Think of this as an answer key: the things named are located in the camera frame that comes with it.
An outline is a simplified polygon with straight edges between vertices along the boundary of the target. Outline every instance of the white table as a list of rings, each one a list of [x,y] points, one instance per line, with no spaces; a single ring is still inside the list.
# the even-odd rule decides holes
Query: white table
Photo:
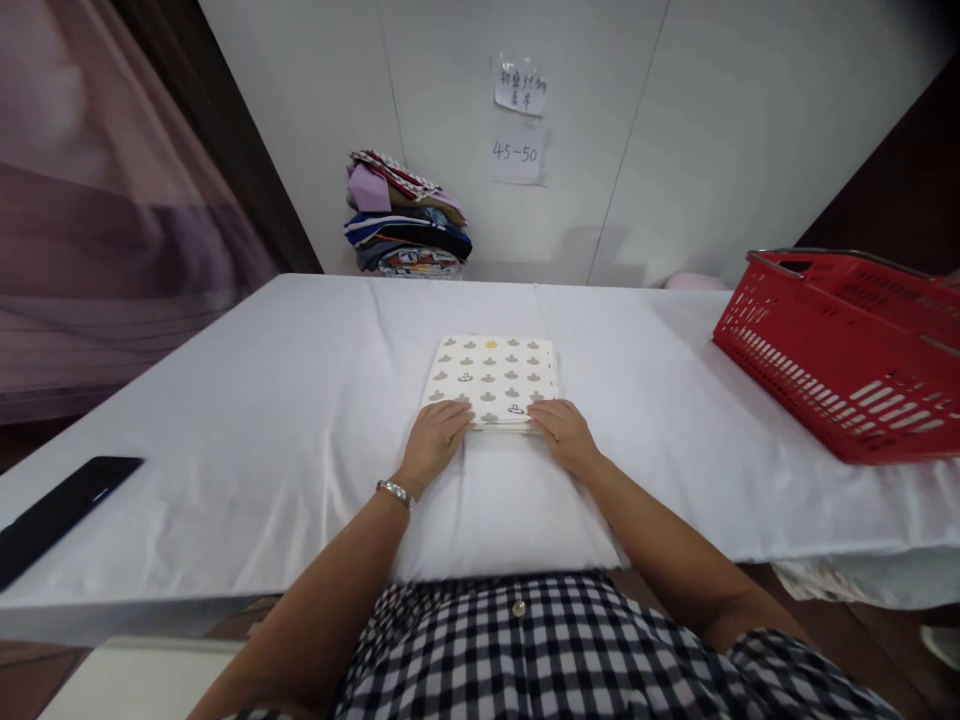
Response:
[[[601,449],[734,560],[960,547],[960,463],[834,459],[711,343],[728,299],[278,278],[0,478],[2,526],[94,455],[146,459],[0,611],[282,591],[396,467],[447,334],[554,340]],[[399,576],[618,562],[539,438],[486,435],[425,497]]]

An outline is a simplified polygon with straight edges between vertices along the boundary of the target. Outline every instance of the black phone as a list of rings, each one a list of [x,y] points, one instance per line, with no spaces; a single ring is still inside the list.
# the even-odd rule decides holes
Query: black phone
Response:
[[[0,592],[141,465],[142,458],[95,457],[0,531]]]

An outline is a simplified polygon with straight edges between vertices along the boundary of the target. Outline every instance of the silver bracelet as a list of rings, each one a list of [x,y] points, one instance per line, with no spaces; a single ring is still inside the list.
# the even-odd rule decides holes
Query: silver bracelet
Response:
[[[417,501],[413,498],[413,495],[408,493],[406,490],[404,490],[402,487],[400,487],[396,483],[392,483],[389,480],[380,480],[377,483],[377,490],[379,490],[380,488],[383,488],[384,490],[388,490],[392,492],[394,495],[397,496],[397,499],[403,503],[403,506],[407,508],[407,510],[409,510],[410,512],[413,512],[413,508],[415,508],[417,505]]]

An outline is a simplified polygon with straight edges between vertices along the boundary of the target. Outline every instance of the wrist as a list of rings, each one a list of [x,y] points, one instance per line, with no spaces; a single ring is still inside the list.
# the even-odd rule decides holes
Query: wrist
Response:
[[[607,457],[601,453],[597,452],[594,457],[586,460],[584,463],[579,465],[573,472],[574,477],[580,481],[581,484],[589,488],[592,485],[603,480],[604,475],[606,474],[604,468],[610,461]]]
[[[407,491],[407,494],[417,502],[420,502],[420,497],[430,484],[430,481],[424,481],[422,476],[418,476],[416,473],[404,472],[402,469],[397,470],[397,472],[390,477],[390,482],[402,487]]]

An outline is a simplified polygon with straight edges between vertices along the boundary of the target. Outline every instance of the person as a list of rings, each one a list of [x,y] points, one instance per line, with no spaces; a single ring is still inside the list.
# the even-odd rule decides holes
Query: person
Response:
[[[899,717],[605,457],[573,403],[528,412],[672,619],[599,572],[388,584],[409,498],[443,471],[474,417],[439,402],[420,411],[391,484],[378,483],[190,720]]]

